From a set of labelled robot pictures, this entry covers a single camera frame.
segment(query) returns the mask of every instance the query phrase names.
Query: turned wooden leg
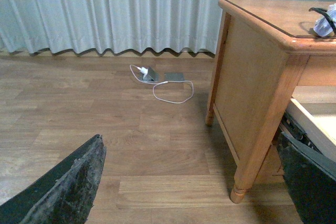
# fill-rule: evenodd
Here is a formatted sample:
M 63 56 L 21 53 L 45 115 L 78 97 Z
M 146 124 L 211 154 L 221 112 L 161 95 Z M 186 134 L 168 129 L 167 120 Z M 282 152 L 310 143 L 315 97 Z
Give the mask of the turned wooden leg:
M 215 112 L 214 109 L 209 109 L 206 113 L 206 117 L 205 117 L 205 124 L 207 126 L 212 126 L 213 122 L 214 122 L 214 116 L 215 116 Z
M 245 197 L 245 194 L 247 192 L 247 189 L 238 189 L 236 184 L 233 186 L 230 199 L 233 203 L 239 204 Z

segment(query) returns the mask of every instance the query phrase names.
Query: white curtain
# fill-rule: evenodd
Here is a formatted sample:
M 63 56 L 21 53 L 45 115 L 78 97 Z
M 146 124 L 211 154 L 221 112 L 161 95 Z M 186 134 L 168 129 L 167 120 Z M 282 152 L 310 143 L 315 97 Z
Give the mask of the white curtain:
M 218 0 L 0 0 L 0 48 L 215 52 Z

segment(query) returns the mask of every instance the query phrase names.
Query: desk side panel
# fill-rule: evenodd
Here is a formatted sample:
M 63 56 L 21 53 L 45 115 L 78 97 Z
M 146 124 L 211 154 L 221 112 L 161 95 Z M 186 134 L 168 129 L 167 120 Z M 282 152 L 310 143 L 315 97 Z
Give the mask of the desk side panel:
M 264 123 L 287 59 L 270 40 L 231 17 L 215 104 L 239 159 Z

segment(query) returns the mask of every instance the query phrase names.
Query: charger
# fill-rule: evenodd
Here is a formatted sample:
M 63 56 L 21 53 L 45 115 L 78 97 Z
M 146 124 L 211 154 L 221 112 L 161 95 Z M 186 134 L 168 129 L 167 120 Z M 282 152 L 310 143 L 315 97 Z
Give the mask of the charger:
M 157 99 L 160 100 L 160 101 L 169 102 L 169 103 L 174 103 L 174 104 L 181 104 L 181 103 L 186 102 L 186 101 L 189 100 L 190 98 L 192 98 L 193 95 L 194 95 L 194 85 L 193 85 L 192 81 L 186 81 L 186 80 L 184 80 L 184 81 L 163 81 L 163 82 L 147 82 L 147 81 L 142 81 L 142 80 L 140 80 L 138 77 L 136 77 L 136 75 L 135 75 L 135 73 L 134 73 L 132 67 L 136 67 L 136 68 L 143 74 L 143 79 L 147 76 L 147 74 L 148 74 L 150 68 L 148 68 L 148 69 L 145 68 L 145 67 L 141 67 L 141 68 L 140 68 L 140 67 L 138 67 L 138 66 L 136 66 L 136 65 L 133 65 L 133 64 L 130 65 L 131 72 L 132 72 L 132 74 L 134 75 L 134 77 L 135 77 L 138 81 L 140 81 L 140 82 L 142 82 L 142 83 L 146 83 L 146 84 L 152 84 L 152 85 L 154 85 L 154 86 L 153 86 L 153 89 L 152 89 L 153 95 L 154 95 L 155 98 L 157 98 Z M 184 82 L 184 83 L 189 84 L 190 87 L 191 87 L 191 89 L 192 89 L 192 94 L 191 94 L 191 96 L 188 97 L 187 99 L 185 99 L 185 100 L 182 101 L 182 102 L 173 102 L 173 101 L 164 100 L 164 99 L 162 99 L 162 98 L 157 97 L 157 96 L 155 95 L 155 92 L 154 92 L 155 88 L 156 88 L 157 86 L 159 86 L 159 85 L 167 84 L 167 83 L 170 83 L 170 82 L 175 82 L 175 83 L 183 83 L 183 82 Z

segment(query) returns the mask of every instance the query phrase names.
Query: open drawer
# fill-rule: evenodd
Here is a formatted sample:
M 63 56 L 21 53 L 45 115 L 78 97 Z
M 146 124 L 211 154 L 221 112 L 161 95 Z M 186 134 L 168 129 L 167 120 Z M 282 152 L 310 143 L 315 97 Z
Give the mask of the open drawer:
M 286 112 L 318 150 L 336 162 L 336 87 L 296 87 Z

